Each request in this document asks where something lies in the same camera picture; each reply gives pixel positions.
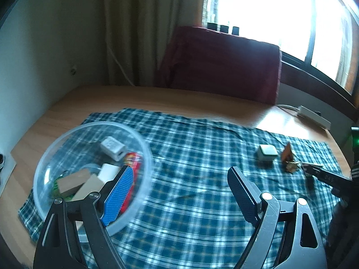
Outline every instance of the red package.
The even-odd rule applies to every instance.
[[[127,194],[125,201],[122,204],[122,207],[120,209],[121,213],[124,213],[125,210],[127,209],[127,207],[129,207],[130,201],[131,201],[131,196],[132,196],[132,192],[134,189],[134,184],[136,182],[136,178],[137,178],[137,172],[140,169],[141,166],[141,156],[138,153],[128,153],[125,156],[125,160],[124,160],[124,165],[128,165],[132,168],[132,170],[134,171],[134,182],[130,188],[129,193]]]

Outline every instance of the blue gripper pad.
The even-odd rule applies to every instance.
[[[134,181],[134,171],[129,166],[116,183],[103,205],[102,223],[108,226],[110,222],[116,220],[123,202]]]
[[[260,220],[258,213],[261,210],[261,199],[257,191],[238,167],[228,170],[227,181],[245,220],[256,227]]]

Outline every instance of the plastic container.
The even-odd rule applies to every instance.
[[[67,176],[85,167],[91,173],[98,174],[104,163],[123,165],[122,160],[115,162],[101,150],[100,142],[107,136],[112,136],[125,144],[129,152],[137,152],[142,156],[131,203],[126,211],[106,228],[108,234],[114,235],[135,217],[144,198],[151,190],[152,153],[143,137],[132,128],[120,123],[100,121],[83,124],[64,133],[48,147],[41,157],[35,171],[33,195],[42,220],[45,220],[54,200],[53,185],[58,177]],[[78,233],[80,242],[87,242],[83,226]]]

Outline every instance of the wooden table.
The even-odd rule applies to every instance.
[[[275,106],[200,92],[146,87],[91,86],[68,93],[22,137],[12,151],[17,166],[0,197],[0,232],[16,258],[32,265],[35,245],[18,218],[28,197],[39,159],[61,134],[78,126],[92,112],[142,108],[192,118],[210,118],[269,132],[327,142],[343,174],[350,168],[330,133]]]

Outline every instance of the plaid tablecloth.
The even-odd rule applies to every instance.
[[[272,144],[282,151],[291,142],[298,160],[323,164],[326,170],[341,174],[326,143],[131,108],[93,113],[84,123],[93,121],[114,121],[134,128],[153,153],[152,192],[136,217],[112,237],[127,268],[232,269],[254,228],[245,222],[228,187],[231,166],[238,166],[261,191],[269,191],[277,199],[305,198],[325,240],[338,201],[331,188],[314,179],[310,189],[301,170],[285,173],[279,159],[272,166],[260,165],[255,152],[259,144]],[[42,221],[32,193],[19,217],[31,239],[37,241]],[[282,230],[279,224],[263,268],[272,266]],[[89,268],[96,268],[89,245],[82,246]]]

